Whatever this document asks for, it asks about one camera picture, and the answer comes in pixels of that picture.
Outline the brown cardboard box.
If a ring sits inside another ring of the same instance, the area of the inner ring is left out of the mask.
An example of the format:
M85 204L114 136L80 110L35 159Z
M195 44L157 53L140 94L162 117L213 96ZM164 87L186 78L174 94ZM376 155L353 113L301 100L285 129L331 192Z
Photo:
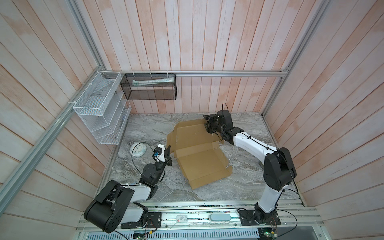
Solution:
M204 119L179 122L167 135L167 145L193 190L229 177L233 172L220 149L224 141L216 134L209 134L204 123Z

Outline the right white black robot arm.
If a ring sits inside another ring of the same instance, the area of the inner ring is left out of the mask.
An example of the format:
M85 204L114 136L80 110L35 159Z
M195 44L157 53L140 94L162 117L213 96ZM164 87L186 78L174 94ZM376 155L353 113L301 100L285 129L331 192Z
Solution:
M267 145L243 129L234 127L232 115L228 110L204 115L203 118L206 120L204 125L208 133L219 135L224 141L247 151L263 164L266 187L255 205L254 216L267 218L275 211L283 190L297 176L290 151L284 147Z

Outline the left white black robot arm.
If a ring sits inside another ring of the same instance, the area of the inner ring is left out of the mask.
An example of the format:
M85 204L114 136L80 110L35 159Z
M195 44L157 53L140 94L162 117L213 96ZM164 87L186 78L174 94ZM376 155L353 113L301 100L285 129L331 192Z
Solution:
M108 234L122 229L155 228L161 226L162 213L150 212L141 202L150 200L165 176L165 167L171 167L171 147L158 145L152 155L155 163L147 164L141 179L133 185L109 181L86 208L84 219Z

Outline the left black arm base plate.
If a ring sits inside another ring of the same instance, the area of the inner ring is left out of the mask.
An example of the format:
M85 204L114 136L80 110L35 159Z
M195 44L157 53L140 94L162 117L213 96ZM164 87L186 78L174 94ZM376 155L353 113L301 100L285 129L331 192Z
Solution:
M121 224L121 229L142 229L142 228L155 228L161 227L162 213L161 212L149 212L144 214L138 222L128 222Z

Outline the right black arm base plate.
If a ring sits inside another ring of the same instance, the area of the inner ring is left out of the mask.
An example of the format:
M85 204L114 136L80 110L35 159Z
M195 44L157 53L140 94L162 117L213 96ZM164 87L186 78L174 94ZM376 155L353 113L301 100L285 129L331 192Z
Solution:
M242 226L264 226L281 225L280 217L277 210L270 213L264 213L260 210L246 210L244 208L237 209Z

